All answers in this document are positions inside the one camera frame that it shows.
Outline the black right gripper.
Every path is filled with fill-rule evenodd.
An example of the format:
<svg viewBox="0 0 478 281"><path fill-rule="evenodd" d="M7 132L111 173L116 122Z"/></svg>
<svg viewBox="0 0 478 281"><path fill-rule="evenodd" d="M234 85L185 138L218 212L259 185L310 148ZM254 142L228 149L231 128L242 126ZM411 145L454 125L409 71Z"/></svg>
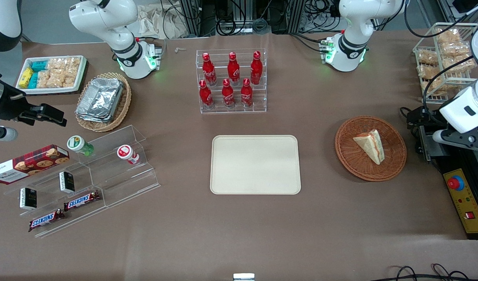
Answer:
<svg viewBox="0 0 478 281"><path fill-rule="evenodd" d="M4 86L0 98L0 119L7 121L18 119L30 126L36 121L55 123L62 127L67 123L64 112L45 103L32 105L27 101L25 92L10 85Z"/></svg>

